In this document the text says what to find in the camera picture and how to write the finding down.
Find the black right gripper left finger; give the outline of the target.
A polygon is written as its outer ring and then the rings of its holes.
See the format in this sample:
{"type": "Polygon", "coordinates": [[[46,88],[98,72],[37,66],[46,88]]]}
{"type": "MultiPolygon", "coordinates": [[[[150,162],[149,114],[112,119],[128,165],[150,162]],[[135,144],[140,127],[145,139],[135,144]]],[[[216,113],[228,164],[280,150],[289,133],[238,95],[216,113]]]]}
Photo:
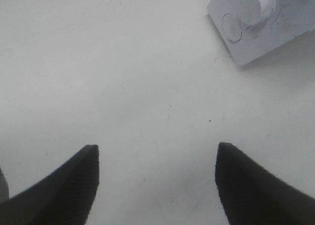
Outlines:
{"type": "Polygon", "coordinates": [[[51,174],[0,203],[0,223],[84,225],[98,185],[98,146],[86,145],[51,174]]]}

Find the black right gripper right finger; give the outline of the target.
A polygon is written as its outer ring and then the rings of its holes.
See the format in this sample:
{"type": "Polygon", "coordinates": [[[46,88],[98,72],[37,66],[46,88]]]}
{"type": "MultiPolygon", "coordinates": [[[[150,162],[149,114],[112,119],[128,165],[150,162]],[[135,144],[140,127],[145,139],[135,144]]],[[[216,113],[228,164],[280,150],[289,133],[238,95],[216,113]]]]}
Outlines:
{"type": "Polygon", "coordinates": [[[218,145],[215,183],[231,225],[313,225],[315,199],[282,181],[231,143],[218,145]]]}

